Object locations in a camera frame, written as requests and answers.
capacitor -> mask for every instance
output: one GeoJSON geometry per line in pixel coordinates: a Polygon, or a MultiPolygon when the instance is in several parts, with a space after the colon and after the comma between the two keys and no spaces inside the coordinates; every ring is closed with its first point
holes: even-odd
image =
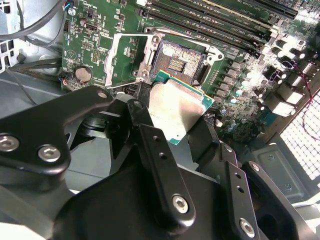
{"type": "Polygon", "coordinates": [[[255,93],[255,95],[256,95],[258,98],[260,98],[260,99],[264,96],[264,95],[262,94],[262,92],[259,91],[258,89],[254,90],[254,93],[255,93]]]}
{"type": "Polygon", "coordinates": [[[284,73],[283,71],[281,70],[277,70],[278,71],[278,76],[281,78],[281,79],[285,79],[287,77],[287,74],[284,73]]]}
{"type": "Polygon", "coordinates": [[[222,115],[225,115],[225,114],[227,113],[227,109],[226,109],[224,106],[221,107],[220,113],[221,113],[222,115]]]}
{"type": "Polygon", "coordinates": [[[286,53],[285,51],[283,51],[282,49],[278,48],[278,47],[274,47],[272,49],[272,52],[278,57],[278,58],[282,58],[286,53]]]}
{"type": "Polygon", "coordinates": [[[242,91],[241,88],[239,88],[239,87],[236,87],[236,88],[234,89],[234,92],[235,92],[235,94],[236,94],[237,96],[241,96],[242,93],[243,93],[243,91],[242,91]]]}
{"type": "Polygon", "coordinates": [[[283,83],[283,80],[278,76],[274,79],[274,81],[279,85],[283,83]]]}
{"type": "Polygon", "coordinates": [[[228,125],[228,126],[226,127],[226,129],[227,129],[227,131],[228,131],[229,133],[231,133],[231,132],[234,130],[230,125],[228,125]]]}
{"type": "Polygon", "coordinates": [[[283,50],[285,51],[288,51],[290,50],[292,47],[291,47],[291,44],[286,42],[286,41],[283,41],[283,40],[278,40],[276,42],[276,45],[279,47],[279,48],[282,48],[283,50]]]}
{"type": "Polygon", "coordinates": [[[235,127],[237,126],[235,120],[231,120],[231,121],[229,122],[229,124],[230,124],[230,127],[232,127],[232,128],[235,128],[235,127]]]}
{"type": "Polygon", "coordinates": [[[80,83],[87,83],[92,79],[93,73],[87,66],[79,66],[75,70],[75,77],[80,81],[80,83]]]}
{"type": "Polygon", "coordinates": [[[229,97],[229,101],[232,104],[235,104],[237,102],[237,99],[234,96],[229,97]]]}
{"type": "Polygon", "coordinates": [[[259,101],[256,102],[256,105],[258,106],[258,108],[259,108],[260,111],[263,111],[263,110],[265,110],[265,108],[266,108],[266,107],[265,107],[261,102],[259,102],[259,101]]]}
{"type": "Polygon", "coordinates": [[[240,79],[240,84],[243,86],[243,87],[246,87],[249,85],[250,81],[248,79],[245,79],[245,78],[242,78],[240,79]]]}
{"type": "Polygon", "coordinates": [[[250,70],[245,70],[243,73],[247,79],[252,79],[255,76],[255,74],[250,70]]]}
{"type": "Polygon", "coordinates": [[[304,59],[306,56],[302,51],[295,48],[291,49],[290,53],[294,54],[298,59],[304,59]]]}
{"type": "Polygon", "coordinates": [[[85,26],[87,22],[88,22],[88,19],[86,19],[86,18],[81,18],[80,19],[80,25],[81,26],[85,26]]]}

cable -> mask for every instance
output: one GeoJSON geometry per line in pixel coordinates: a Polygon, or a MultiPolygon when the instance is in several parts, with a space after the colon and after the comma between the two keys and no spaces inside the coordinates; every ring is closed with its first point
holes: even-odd
{"type": "Polygon", "coordinates": [[[25,89],[25,87],[23,86],[23,84],[21,83],[21,81],[19,80],[19,78],[17,78],[14,73],[12,71],[9,70],[8,67],[5,68],[5,71],[13,78],[15,79],[16,83],[19,85],[19,87],[22,89],[22,91],[24,92],[24,94],[28,97],[28,99],[30,100],[30,102],[33,105],[37,105],[37,103],[32,99],[32,97],[29,95],[29,93],[27,92],[27,90],[25,89]]]}
{"type": "Polygon", "coordinates": [[[64,26],[65,26],[66,20],[67,20],[67,12],[64,12],[63,19],[62,19],[60,28],[58,30],[58,33],[56,34],[56,36],[54,37],[54,39],[52,41],[50,41],[48,43],[45,43],[43,41],[40,41],[39,39],[34,39],[34,40],[31,40],[30,43],[33,44],[33,45],[36,45],[38,47],[42,47],[42,48],[48,48],[48,47],[54,45],[59,40],[60,34],[64,30],[64,26]]]}
{"type": "MultiPolygon", "coordinates": [[[[19,13],[19,16],[20,16],[20,29],[23,30],[25,28],[25,20],[24,20],[24,15],[23,15],[23,12],[22,12],[22,9],[21,9],[21,6],[19,4],[18,1],[16,1],[16,6],[17,6],[17,9],[18,9],[18,13],[19,13]]],[[[51,52],[53,52],[54,54],[57,54],[57,55],[60,55],[61,52],[54,49],[53,47],[51,47],[52,45],[54,45],[58,39],[59,39],[59,36],[62,32],[62,30],[64,29],[64,26],[65,26],[65,23],[66,23],[66,20],[67,20],[67,13],[65,12],[64,15],[63,15],[63,19],[62,19],[62,22],[61,22],[61,26],[58,30],[58,33],[57,35],[55,36],[55,38],[48,42],[48,43],[45,43],[43,41],[40,41],[39,39],[31,39],[29,36],[25,36],[23,37],[22,39],[33,44],[33,45],[36,45],[38,47],[42,47],[42,48],[45,48],[51,52]]]]}
{"type": "Polygon", "coordinates": [[[61,5],[65,4],[67,0],[58,0],[58,2],[53,6],[53,8],[42,18],[40,18],[38,21],[33,23],[32,25],[21,29],[17,32],[11,33],[11,34],[1,34],[0,40],[1,41],[9,41],[13,39],[19,39],[22,37],[25,37],[29,34],[34,33],[35,31],[41,29],[44,25],[46,25],[60,10],[61,5]]]}
{"type": "Polygon", "coordinates": [[[57,79],[56,76],[52,76],[52,75],[48,75],[48,74],[45,74],[45,73],[42,73],[42,72],[39,72],[39,71],[33,71],[33,70],[27,70],[27,69],[18,69],[18,70],[12,70],[12,72],[15,72],[15,73],[19,73],[19,74],[24,74],[24,75],[27,75],[27,76],[30,76],[34,79],[39,79],[39,80],[42,80],[42,81],[50,81],[50,82],[54,82],[54,83],[59,83],[59,80],[57,79]]]}
{"type": "Polygon", "coordinates": [[[313,140],[315,140],[315,141],[320,141],[320,138],[319,138],[318,136],[313,136],[313,135],[307,130],[307,128],[306,128],[306,114],[307,114],[307,112],[309,111],[309,107],[310,107],[310,106],[312,105],[312,103],[314,102],[314,97],[313,97],[313,95],[312,95],[312,93],[311,93],[311,89],[310,89],[309,82],[308,82],[308,80],[307,80],[306,75],[304,74],[303,71],[301,71],[301,69],[300,69],[300,67],[298,66],[297,63],[294,64],[294,68],[300,72],[301,77],[302,77],[303,80],[304,80],[304,85],[305,85],[305,87],[306,87],[306,89],[307,89],[307,91],[308,91],[308,93],[309,93],[309,101],[307,102],[307,106],[305,107],[305,111],[304,111],[304,113],[303,113],[303,115],[302,115],[302,127],[303,127],[303,130],[304,130],[304,132],[305,132],[306,134],[308,134],[313,140]]]}
{"type": "Polygon", "coordinates": [[[61,64],[61,61],[62,61],[61,58],[44,59],[44,60],[28,62],[24,64],[16,64],[13,67],[11,67],[10,70],[15,71],[15,70],[21,70],[21,69],[32,69],[34,67],[49,65],[49,64],[52,64],[53,66],[53,65],[61,64]]]}

black metal bracket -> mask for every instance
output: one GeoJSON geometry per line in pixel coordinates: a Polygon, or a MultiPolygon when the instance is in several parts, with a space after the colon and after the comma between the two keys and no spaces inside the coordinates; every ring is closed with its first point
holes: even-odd
{"type": "Polygon", "coordinates": [[[221,224],[230,224],[228,237],[259,240],[246,173],[238,168],[233,149],[219,141],[214,127],[203,117],[188,132],[188,140],[193,161],[199,163],[199,172],[216,179],[223,190],[221,215],[225,217],[221,224]]]}
{"type": "Polygon", "coordinates": [[[261,166],[248,161],[243,164],[242,169],[247,173],[250,188],[254,191],[252,196],[256,218],[263,226],[262,230],[268,238],[319,239],[261,166]],[[262,224],[265,221],[268,221],[266,229],[262,224]],[[270,231],[274,225],[276,232],[270,231]]]}
{"type": "Polygon", "coordinates": [[[196,210],[162,130],[153,127],[148,108],[129,100],[128,111],[135,144],[146,171],[150,199],[157,221],[174,234],[185,232],[195,221],[196,210]]]}
{"type": "Polygon", "coordinates": [[[85,116],[108,109],[112,102],[108,92],[90,86],[1,119],[0,138],[7,141],[7,149],[0,151],[0,184],[28,184],[39,190],[58,185],[71,160],[70,136],[85,116]],[[41,150],[47,154],[44,159],[41,150]]]}

metal plate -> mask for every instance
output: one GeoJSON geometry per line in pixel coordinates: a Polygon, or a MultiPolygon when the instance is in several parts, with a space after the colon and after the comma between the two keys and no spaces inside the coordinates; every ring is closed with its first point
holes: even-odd
{"type": "Polygon", "coordinates": [[[202,100],[203,97],[172,79],[155,84],[149,103],[154,126],[164,132],[170,143],[178,144],[205,113],[202,100]]]}

mounting hole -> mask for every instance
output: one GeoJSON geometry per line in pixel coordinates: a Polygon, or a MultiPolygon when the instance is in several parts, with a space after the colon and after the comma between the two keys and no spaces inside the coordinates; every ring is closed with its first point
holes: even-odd
{"type": "Polygon", "coordinates": [[[235,172],[234,175],[235,175],[238,179],[241,179],[241,176],[239,175],[239,173],[235,172]]]}
{"type": "Polygon", "coordinates": [[[98,95],[99,95],[99,97],[101,97],[101,98],[103,98],[103,99],[106,99],[108,96],[104,93],[104,92],[102,92],[102,91],[100,91],[100,92],[98,92],[98,95]]]}
{"type": "Polygon", "coordinates": [[[155,140],[156,142],[160,142],[160,137],[158,137],[158,136],[153,136],[153,140],[155,140]]]}
{"type": "Polygon", "coordinates": [[[239,190],[240,193],[242,193],[242,194],[245,193],[245,191],[240,186],[236,186],[236,188],[239,190]]]}
{"type": "Polygon", "coordinates": [[[142,104],[141,104],[140,102],[138,102],[138,101],[134,101],[134,105],[135,105],[136,107],[140,108],[140,109],[143,109],[143,108],[144,108],[144,106],[142,106],[142,104]]]}
{"type": "Polygon", "coordinates": [[[159,157],[160,157],[161,159],[163,159],[163,160],[168,159],[167,156],[166,156],[163,152],[160,152],[160,153],[159,153],[159,157]]]}

